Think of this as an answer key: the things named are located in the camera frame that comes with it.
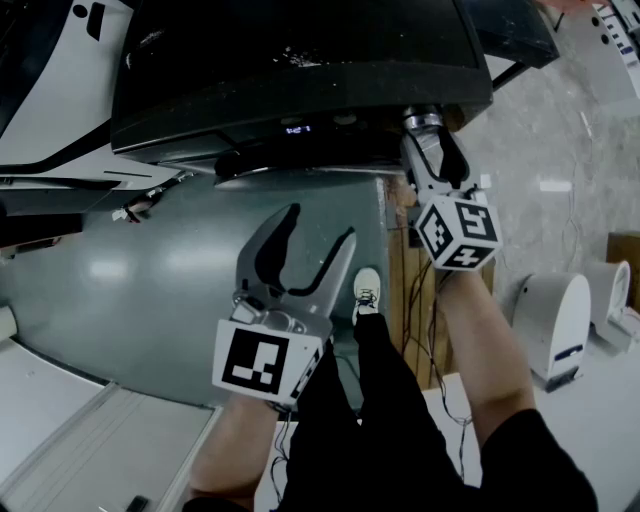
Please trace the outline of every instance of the white panel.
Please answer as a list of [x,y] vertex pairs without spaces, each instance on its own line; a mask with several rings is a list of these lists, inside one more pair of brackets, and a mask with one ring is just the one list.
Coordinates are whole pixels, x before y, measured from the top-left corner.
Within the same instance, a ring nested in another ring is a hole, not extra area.
[[212,411],[117,390],[3,496],[13,512],[155,509]]
[[88,17],[69,13],[49,62],[0,139],[0,164],[43,160],[111,117],[132,11],[118,0],[101,3],[100,41],[87,34]]
[[0,482],[101,389],[0,342]]

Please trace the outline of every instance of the person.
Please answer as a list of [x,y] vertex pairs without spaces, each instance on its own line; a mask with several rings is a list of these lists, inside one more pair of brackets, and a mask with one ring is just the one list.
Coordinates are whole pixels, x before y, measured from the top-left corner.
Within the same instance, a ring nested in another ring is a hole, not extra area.
[[[595,494],[549,432],[514,333],[480,276],[452,274],[438,294],[471,406],[483,470],[467,486],[417,381],[378,313],[380,279],[355,279],[362,424],[338,378],[332,346],[298,400],[278,510],[597,510]],[[183,510],[253,510],[278,413],[233,395],[192,467]]]

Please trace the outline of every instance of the digital display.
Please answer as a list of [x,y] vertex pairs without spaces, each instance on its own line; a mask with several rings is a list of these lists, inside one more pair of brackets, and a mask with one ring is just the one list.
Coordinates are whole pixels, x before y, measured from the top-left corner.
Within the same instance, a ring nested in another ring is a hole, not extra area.
[[311,126],[296,126],[295,128],[287,128],[289,135],[296,135],[299,133],[307,133],[311,131]]

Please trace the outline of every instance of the gray surface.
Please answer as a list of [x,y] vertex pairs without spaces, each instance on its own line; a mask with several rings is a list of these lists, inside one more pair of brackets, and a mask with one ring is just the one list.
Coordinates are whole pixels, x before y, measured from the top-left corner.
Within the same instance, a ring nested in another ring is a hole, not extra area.
[[[299,202],[286,286],[310,283],[335,239],[349,226],[356,230],[358,247],[334,310],[345,319],[340,351],[355,353],[352,279],[362,266],[388,274],[380,183],[364,177],[344,186],[262,193],[212,184],[212,176],[202,175],[170,190],[140,225],[89,216],[82,234],[1,268],[0,300],[13,308],[20,338],[135,391],[219,404],[227,395],[210,384],[215,330],[231,312],[238,252],[272,213]],[[357,406],[357,382],[345,382]]]

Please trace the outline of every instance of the black shorts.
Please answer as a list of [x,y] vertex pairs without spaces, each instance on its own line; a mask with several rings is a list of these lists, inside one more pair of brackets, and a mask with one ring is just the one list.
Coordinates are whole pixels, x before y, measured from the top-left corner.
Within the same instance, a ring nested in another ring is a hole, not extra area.
[[[597,510],[593,489],[535,410],[505,421],[482,448],[480,488],[449,459],[413,373],[384,317],[359,317],[362,425],[347,402],[333,351],[298,401],[287,486],[278,510]],[[184,512],[242,511],[196,498]]]

